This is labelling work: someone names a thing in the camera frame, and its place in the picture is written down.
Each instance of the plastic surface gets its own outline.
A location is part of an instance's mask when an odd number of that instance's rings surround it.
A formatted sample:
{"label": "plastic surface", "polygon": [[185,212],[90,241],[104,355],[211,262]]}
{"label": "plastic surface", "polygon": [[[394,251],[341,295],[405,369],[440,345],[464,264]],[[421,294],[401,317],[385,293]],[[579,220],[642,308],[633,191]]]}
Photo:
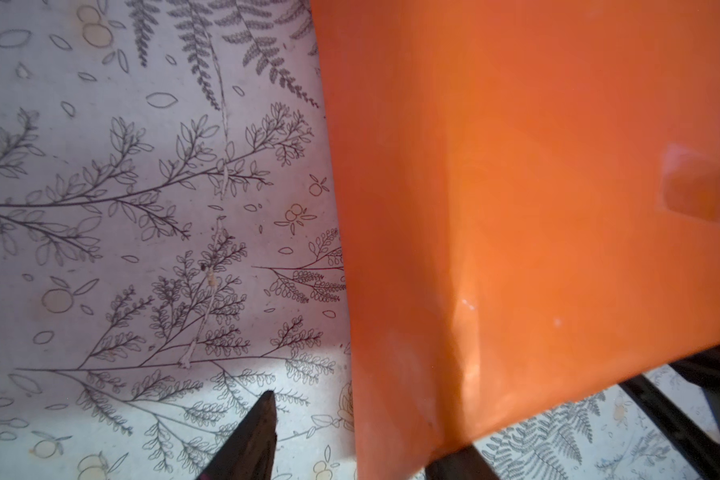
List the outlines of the plastic surface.
{"label": "plastic surface", "polygon": [[720,2],[312,0],[359,477],[720,342]]}

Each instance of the fern leaf drawing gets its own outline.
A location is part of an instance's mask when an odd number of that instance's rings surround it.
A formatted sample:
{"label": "fern leaf drawing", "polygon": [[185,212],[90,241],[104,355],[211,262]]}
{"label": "fern leaf drawing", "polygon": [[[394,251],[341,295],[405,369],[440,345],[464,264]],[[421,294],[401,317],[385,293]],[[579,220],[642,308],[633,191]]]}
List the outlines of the fern leaf drawing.
{"label": "fern leaf drawing", "polygon": [[551,410],[548,410],[541,415],[537,416],[538,418],[538,429],[539,429],[539,435],[543,438],[549,438],[550,435],[552,435],[552,430],[554,429],[555,425],[557,425],[558,419],[565,420],[565,418],[560,418],[560,407],[552,408]]}
{"label": "fern leaf drawing", "polygon": [[167,1],[176,7],[169,11],[168,15],[174,18],[185,18],[185,20],[173,26],[177,30],[186,32],[179,35],[179,38],[184,42],[182,52],[188,53],[186,60],[192,65],[192,74],[197,76],[197,84],[211,107],[215,110],[221,110],[219,102],[216,100],[216,94],[213,93],[211,87],[210,80],[212,77],[208,73],[210,64],[206,61],[207,58],[211,58],[213,52],[211,36],[208,33],[208,27],[212,25],[208,15],[213,14],[213,10],[191,0]]}
{"label": "fern leaf drawing", "polygon": [[571,431],[570,426],[563,425],[557,430],[555,440],[555,447],[557,451],[565,457],[576,460],[581,465],[581,450],[576,445],[576,438],[574,433]]}
{"label": "fern leaf drawing", "polygon": [[509,464],[513,462],[512,454],[514,449],[511,445],[513,432],[514,427],[508,427],[491,436],[488,439],[488,444],[486,444],[487,450],[480,452],[501,478],[508,477],[506,470]]}
{"label": "fern leaf drawing", "polygon": [[[290,34],[290,37],[294,40],[304,38],[308,34],[315,30],[315,23],[312,20],[312,9],[309,7],[309,0],[294,0],[293,3],[288,7],[285,13],[280,15],[276,20],[276,24],[287,24],[294,22],[301,16],[306,14],[306,17],[302,20],[301,24]],[[307,55],[317,55],[317,43],[315,42],[312,49]]]}
{"label": "fern leaf drawing", "polygon": [[534,448],[534,444],[538,440],[537,418],[528,418],[521,422],[512,434],[510,445],[513,450],[520,454],[524,454]]}
{"label": "fern leaf drawing", "polygon": [[128,16],[134,21],[134,34],[136,36],[136,51],[139,53],[141,66],[146,66],[146,50],[155,32],[152,25],[157,25],[154,14],[160,13],[160,9],[151,2],[160,0],[128,0],[125,5],[130,7]]}
{"label": "fern leaf drawing", "polygon": [[[275,23],[281,22],[281,18],[271,21],[272,14],[261,8],[273,3],[280,3],[279,0],[256,0],[255,2],[240,3],[240,0],[214,0],[208,6],[224,12],[225,15],[216,20],[216,24],[220,27],[234,27],[235,31],[230,34],[222,35],[225,42],[231,44],[248,44],[248,50],[242,57],[242,66],[246,67],[256,61],[256,74],[261,75],[265,70],[269,69],[269,81],[273,84],[280,83],[281,88],[287,88],[297,98],[309,103],[313,107],[319,107],[315,99],[305,92],[301,85],[297,84],[296,78],[291,72],[283,67],[285,59],[279,56],[280,47],[275,46],[278,43],[277,37],[271,35],[260,35],[258,31],[271,30]],[[303,25],[304,29],[299,28],[296,33],[301,36],[306,35],[314,26],[312,25],[312,16],[309,15],[309,23]]]}
{"label": "fern leaf drawing", "polygon": [[573,405],[571,407],[571,415],[574,420],[573,428],[578,433],[582,433],[586,436],[586,439],[592,443],[592,424],[590,418],[586,414],[586,408],[579,405]]}
{"label": "fern leaf drawing", "polygon": [[542,443],[534,449],[528,462],[526,475],[536,480],[568,480],[568,475],[560,460],[557,459],[552,447]]}
{"label": "fern leaf drawing", "polygon": [[600,416],[600,407],[597,405],[597,398],[596,396],[587,397],[579,404],[584,404],[586,409],[590,412],[594,413],[597,416]]}
{"label": "fern leaf drawing", "polygon": [[501,480],[524,480],[524,466],[525,463],[522,460],[513,460],[512,462],[509,462],[499,473]]}

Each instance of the branch drawing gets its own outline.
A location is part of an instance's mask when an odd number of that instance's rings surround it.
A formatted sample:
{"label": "branch drawing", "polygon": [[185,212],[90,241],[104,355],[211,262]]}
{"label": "branch drawing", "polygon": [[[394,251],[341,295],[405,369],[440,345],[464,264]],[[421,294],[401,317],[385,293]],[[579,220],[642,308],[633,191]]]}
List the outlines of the branch drawing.
{"label": "branch drawing", "polygon": [[[29,143],[37,135],[35,112],[20,110],[22,134],[8,134],[0,128],[0,173],[6,178],[18,178],[26,170],[21,159],[29,153],[44,154]],[[266,176],[268,170],[259,168],[257,160],[250,157],[272,149],[283,165],[304,156],[303,145],[309,143],[312,130],[299,111],[291,111],[283,104],[271,105],[269,114],[260,126],[246,127],[246,142],[250,149],[244,154],[217,157],[205,142],[219,130],[218,125],[208,125],[208,116],[200,120],[180,123],[176,136],[176,159],[158,159],[156,165],[162,181],[143,185],[143,170],[149,162],[134,161],[137,155],[148,154],[154,147],[144,141],[146,130],[122,118],[113,118],[110,140],[114,152],[108,160],[92,160],[89,167],[67,176],[56,174],[55,182],[26,193],[23,201],[7,198],[0,201],[0,244],[3,250],[16,255],[19,242],[16,233],[24,231],[29,239],[39,244],[35,259],[45,265],[53,258],[59,266],[65,260],[89,260],[103,257],[100,238],[96,229],[104,216],[118,213],[125,215],[141,228],[142,241],[161,236],[190,237],[192,223],[180,224],[176,218],[176,206],[167,204],[164,191],[171,187],[196,190],[196,181],[207,178],[214,194],[229,192],[235,197],[239,189],[247,192],[255,185],[258,190],[273,185]]]}
{"label": "branch drawing", "polygon": [[[315,385],[335,372],[333,360],[311,352],[320,346],[323,332],[308,328],[303,316],[284,322],[268,345],[244,340],[238,321],[247,298],[233,288],[242,282],[229,269],[246,258],[247,246],[220,222],[202,252],[177,256],[173,275],[155,278],[153,295],[141,297],[137,288],[128,286],[114,296],[104,314],[106,328],[77,366],[18,369],[75,382],[80,388],[77,405],[121,435],[138,434],[135,416],[149,418],[144,450],[156,471],[184,468],[197,473],[204,468],[234,430],[233,420],[245,415],[277,380],[274,372],[254,371],[248,362],[277,362],[293,381],[293,388],[276,392],[283,413],[309,407],[308,398],[297,390],[299,383]],[[192,344],[204,347],[193,352],[192,363],[218,369],[209,386],[176,379],[181,368],[177,354],[188,352]],[[204,401],[209,387],[218,392],[217,401]],[[346,405],[344,401],[342,408],[351,410]],[[312,417],[321,426],[340,426],[342,421]],[[185,436],[187,431],[195,436]]]}
{"label": "branch drawing", "polygon": [[326,274],[332,271],[344,271],[342,248],[329,249],[331,242],[338,239],[338,229],[332,228],[309,243],[310,251],[315,255],[314,261],[297,267],[257,266],[275,274],[275,281],[264,290],[268,296],[274,294],[283,298],[293,299],[299,303],[307,303],[310,299],[317,302],[338,302],[338,292],[347,286],[340,282],[326,280]]}
{"label": "branch drawing", "polygon": [[638,438],[637,443],[630,451],[632,463],[642,460],[645,466],[654,466],[657,462],[666,460],[672,446],[666,437],[658,430],[652,429],[644,436]]}
{"label": "branch drawing", "polygon": [[293,435],[281,438],[280,441],[284,442],[292,438],[298,438],[305,436],[310,438],[315,435],[318,430],[323,428],[333,427],[339,428],[344,425],[344,428],[350,432],[355,431],[355,413],[352,400],[352,384],[348,383],[344,385],[341,395],[338,398],[338,411],[337,416],[321,414],[312,416],[312,426],[303,432],[294,431]]}

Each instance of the orange object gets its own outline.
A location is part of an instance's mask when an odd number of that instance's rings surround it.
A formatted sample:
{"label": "orange object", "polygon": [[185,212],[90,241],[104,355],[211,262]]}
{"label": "orange object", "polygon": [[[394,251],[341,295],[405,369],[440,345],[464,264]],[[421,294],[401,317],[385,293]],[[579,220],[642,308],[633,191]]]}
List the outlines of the orange object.
{"label": "orange object", "polygon": [[720,342],[720,2],[312,7],[360,478]]}

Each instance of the botanical print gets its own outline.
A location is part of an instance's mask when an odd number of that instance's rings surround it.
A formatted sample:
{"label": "botanical print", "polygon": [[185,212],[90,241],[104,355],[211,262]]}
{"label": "botanical print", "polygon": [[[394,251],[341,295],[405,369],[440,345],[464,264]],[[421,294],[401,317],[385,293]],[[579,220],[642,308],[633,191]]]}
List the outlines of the botanical print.
{"label": "botanical print", "polygon": [[314,45],[307,1],[0,2],[0,478],[194,478],[267,389],[276,478],[353,474]]}

